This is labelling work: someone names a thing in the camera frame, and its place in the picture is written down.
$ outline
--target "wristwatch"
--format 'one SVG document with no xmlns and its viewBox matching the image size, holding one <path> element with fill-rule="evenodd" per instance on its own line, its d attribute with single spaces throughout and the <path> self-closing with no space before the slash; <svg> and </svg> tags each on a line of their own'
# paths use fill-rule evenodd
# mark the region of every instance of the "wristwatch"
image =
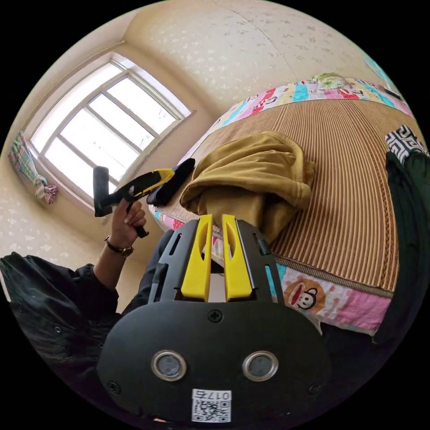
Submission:
<svg viewBox="0 0 430 430">
<path fill-rule="evenodd" d="M 111 245 L 111 243 L 109 242 L 109 237 L 108 236 L 104 241 L 106 242 L 106 245 L 109 249 L 111 249 L 113 252 L 116 252 L 117 254 L 121 254 L 124 258 L 129 257 L 133 251 L 134 248 L 131 246 L 129 248 L 118 248 L 116 246 Z"/>
</svg>

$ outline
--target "hand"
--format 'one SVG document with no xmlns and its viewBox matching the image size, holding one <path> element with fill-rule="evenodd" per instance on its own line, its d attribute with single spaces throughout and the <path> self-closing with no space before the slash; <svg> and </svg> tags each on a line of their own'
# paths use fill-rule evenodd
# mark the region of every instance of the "hand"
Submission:
<svg viewBox="0 0 430 430">
<path fill-rule="evenodd" d="M 109 243 L 118 248 L 129 248 L 138 238 L 135 227 L 144 226 L 146 223 L 145 212 L 139 201 L 133 203 L 127 213 L 129 202 L 122 199 L 116 207 L 112 217 L 112 230 Z"/>
</svg>

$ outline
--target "yellow clip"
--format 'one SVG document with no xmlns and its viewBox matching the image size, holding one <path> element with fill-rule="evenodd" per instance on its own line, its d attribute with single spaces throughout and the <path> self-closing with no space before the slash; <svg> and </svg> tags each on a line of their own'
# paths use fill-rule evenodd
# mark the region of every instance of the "yellow clip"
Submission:
<svg viewBox="0 0 430 430">
<path fill-rule="evenodd" d="M 175 175 L 173 169 L 156 169 L 154 172 L 158 172 L 161 176 L 161 180 L 159 180 L 156 184 L 151 185 L 150 187 L 144 189 L 140 193 L 135 194 L 135 197 L 140 196 L 141 194 L 146 194 L 154 188 L 159 187 L 160 185 L 165 184 L 167 181 L 171 180 L 171 178 Z"/>
<path fill-rule="evenodd" d="M 202 215 L 197 225 L 181 293 L 188 299 L 208 301 L 211 280 L 212 215 Z M 202 259 L 206 245 L 205 258 Z"/>
<path fill-rule="evenodd" d="M 223 215 L 225 297 L 248 298 L 252 293 L 239 231 L 233 215 Z"/>
</svg>

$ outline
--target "person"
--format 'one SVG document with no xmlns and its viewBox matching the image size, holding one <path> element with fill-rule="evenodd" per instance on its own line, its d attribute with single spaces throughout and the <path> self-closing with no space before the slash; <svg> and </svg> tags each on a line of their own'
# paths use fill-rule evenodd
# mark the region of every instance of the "person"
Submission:
<svg viewBox="0 0 430 430">
<path fill-rule="evenodd" d="M 114 324 L 145 305 L 155 269 L 173 230 L 167 231 L 150 258 L 138 292 L 117 313 L 116 286 L 132 248 L 136 226 L 146 223 L 142 204 L 121 201 L 112 216 L 111 234 L 95 264 L 71 270 L 36 256 L 15 252 L 0 258 L 2 288 L 17 322 L 36 352 L 72 390 L 101 410 L 138 425 L 139 420 L 117 407 L 102 386 L 96 364 Z"/>
<path fill-rule="evenodd" d="M 137 239 L 134 227 L 145 225 L 145 213 L 135 202 L 127 214 L 122 201 L 113 213 L 111 234 L 98 262 L 77 270 L 34 256 L 12 253 L 0 258 L 2 286 L 24 334 L 49 367 L 88 402 L 123 422 L 148 428 L 138 417 L 120 409 L 102 386 L 96 371 L 103 342 L 127 313 L 148 303 L 158 261 L 173 235 L 157 244 L 138 292 L 120 314 L 116 286 L 125 263 L 120 252 Z M 272 429 L 291 429 L 340 404 L 377 373 L 409 330 L 420 302 L 411 307 L 396 338 L 373 344 L 370 336 L 321 324 L 332 374 L 323 395 L 302 415 L 274 423 Z"/>
</svg>

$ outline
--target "bed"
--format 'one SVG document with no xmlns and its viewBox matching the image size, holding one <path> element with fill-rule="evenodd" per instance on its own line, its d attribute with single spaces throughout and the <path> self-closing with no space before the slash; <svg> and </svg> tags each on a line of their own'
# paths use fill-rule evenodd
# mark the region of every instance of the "bed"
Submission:
<svg viewBox="0 0 430 430">
<path fill-rule="evenodd" d="M 220 145 L 269 130 L 297 142 L 317 170 L 309 208 L 271 244 L 285 302 L 317 323 L 373 335 L 399 270 L 385 136 L 405 124 L 424 139 L 406 102 L 370 82 L 345 81 L 338 89 L 295 82 L 237 103 L 183 160 L 198 163 Z M 180 206 L 182 189 L 168 206 L 150 207 L 164 230 L 198 218 Z M 218 227 L 211 256 L 223 265 Z M 299 306 L 305 297 L 312 299 L 307 309 Z"/>
</svg>

